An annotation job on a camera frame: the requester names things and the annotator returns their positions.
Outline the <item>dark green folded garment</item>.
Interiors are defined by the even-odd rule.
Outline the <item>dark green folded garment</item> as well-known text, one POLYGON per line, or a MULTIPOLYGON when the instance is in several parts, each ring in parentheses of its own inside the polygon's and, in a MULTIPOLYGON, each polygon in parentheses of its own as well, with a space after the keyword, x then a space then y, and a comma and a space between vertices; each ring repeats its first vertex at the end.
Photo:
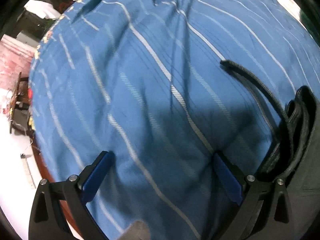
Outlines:
POLYGON ((303 10, 300 10, 299 12, 300 22, 306 30, 309 32, 309 34, 314 38, 318 38, 318 31, 315 27, 315 25, 311 22, 310 18, 305 14, 303 10))

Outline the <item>black leather jacket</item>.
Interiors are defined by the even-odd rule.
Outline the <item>black leather jacket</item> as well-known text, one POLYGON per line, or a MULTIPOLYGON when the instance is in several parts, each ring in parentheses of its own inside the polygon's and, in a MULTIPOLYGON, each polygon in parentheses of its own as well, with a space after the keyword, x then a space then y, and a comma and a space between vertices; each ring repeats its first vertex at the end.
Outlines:
POLYGON ((219 239, 319 239, 319 100, 302 86, 283 108, 252 72, 220 63, 256 87, 281 122, 255 174, 244 174, 244 199, 219 239))

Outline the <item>blue striped plaid bed sheet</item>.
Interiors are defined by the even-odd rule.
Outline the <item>blue striped plaid bed sheet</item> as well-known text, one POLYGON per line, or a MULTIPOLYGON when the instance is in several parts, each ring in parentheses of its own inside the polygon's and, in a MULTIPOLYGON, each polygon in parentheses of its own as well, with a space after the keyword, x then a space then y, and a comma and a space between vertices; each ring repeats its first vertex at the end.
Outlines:
POLYGON ((232 60, 286 106, 319 94, 319 46, 277 0, 78 0, 35 51, 35 132, 55 181, 102 151, 116 163, 88 205, 109 239, 137 220, 152 239, 217 238, 237 207, 216 152, 246 175, 280 118, 232 60))

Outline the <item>pink floral curtain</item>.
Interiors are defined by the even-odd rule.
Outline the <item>pink floral curtain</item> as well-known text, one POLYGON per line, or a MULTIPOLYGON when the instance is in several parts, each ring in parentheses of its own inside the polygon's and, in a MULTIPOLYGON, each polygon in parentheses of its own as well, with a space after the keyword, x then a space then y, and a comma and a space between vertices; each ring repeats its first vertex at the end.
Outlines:
POLYGON ((17 39, 3 35, 0 45, 0 85, 2 89, 13 89, 18 75, 28 77, 35 48, 17 39))

